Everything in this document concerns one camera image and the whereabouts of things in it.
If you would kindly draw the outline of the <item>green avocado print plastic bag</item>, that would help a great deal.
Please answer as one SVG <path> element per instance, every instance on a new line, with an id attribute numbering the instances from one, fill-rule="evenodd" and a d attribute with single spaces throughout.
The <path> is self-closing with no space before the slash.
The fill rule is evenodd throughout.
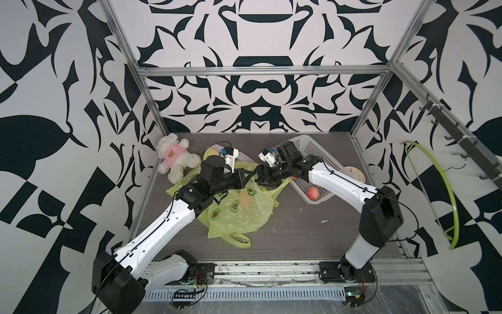
<path id="1" fill-rule="evenodd" d="M 184 166 L 160 166 L 173 187 L 167 193 L 174 197 L 174 209 L 190 212 L 208 228 L 208 238 L 222 238 L 237 247 L 250 247 L 245 234 L 255 232 L 269 220 L 278 207 L 278 195 L 292 181 L 279 179 L 267 188 L 259 175 L 262 165 L 238 162 L 231 169 L 222 157 L 210 155 L 184 175 Z"/>

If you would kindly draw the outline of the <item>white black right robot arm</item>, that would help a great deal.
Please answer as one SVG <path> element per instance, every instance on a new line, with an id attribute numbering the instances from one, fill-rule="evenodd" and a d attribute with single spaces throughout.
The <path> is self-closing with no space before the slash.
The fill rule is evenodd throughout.
<path id="1" fill-rule="evenodd" d="M 403 224 L 399 202 L 391 188 L 373 187 L 329 167 L 317 156 L 273 166 L 259 165 L 260 185 L 271 185 L 289 177 L 303 179 L 322 187 L 351 205 L 360 216 L 358 236 L 338 265 L 338 280 L 354 282 L 361 277 L 371 259 Z"/>

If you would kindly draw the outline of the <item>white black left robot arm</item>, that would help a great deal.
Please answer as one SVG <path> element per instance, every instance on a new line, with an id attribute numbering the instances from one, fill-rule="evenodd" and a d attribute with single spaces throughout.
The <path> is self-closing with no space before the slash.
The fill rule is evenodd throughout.
<path id="1" fill-rule="evenodd" d="M 146 270 L 153 258 L 185 226 L 214 201 L 215 196 L 243 189 L 255 174 L 244 168 L 228 170 L 220 156 L 210 156 L 201 171 L 173 196 L 171 204 L 148 228 L 113 254 L 96 256 L 92 273 L 92 292 L 111 313 L 132 313 L 152 284 Z"/>

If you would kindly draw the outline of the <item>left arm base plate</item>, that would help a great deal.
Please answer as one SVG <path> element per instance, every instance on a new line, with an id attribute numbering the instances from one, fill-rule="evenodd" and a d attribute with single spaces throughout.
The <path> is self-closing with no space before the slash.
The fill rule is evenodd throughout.
<path id="1" fill-rule="evenodd" d="M 201 285 L 214 281 L 215 263 L 203 262 L 189 265 L 182 282 L 190 285 Z"/>

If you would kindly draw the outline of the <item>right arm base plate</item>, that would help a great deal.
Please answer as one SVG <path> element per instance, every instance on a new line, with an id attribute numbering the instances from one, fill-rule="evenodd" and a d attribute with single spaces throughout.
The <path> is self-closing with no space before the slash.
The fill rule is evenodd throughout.
<path id="1" fill-rule="evenodd" d="M 376 273 L 370 262 L 356 269 L 348 262 L 319 262 L 318 277 L 325 283 L 375 283 Z"/>

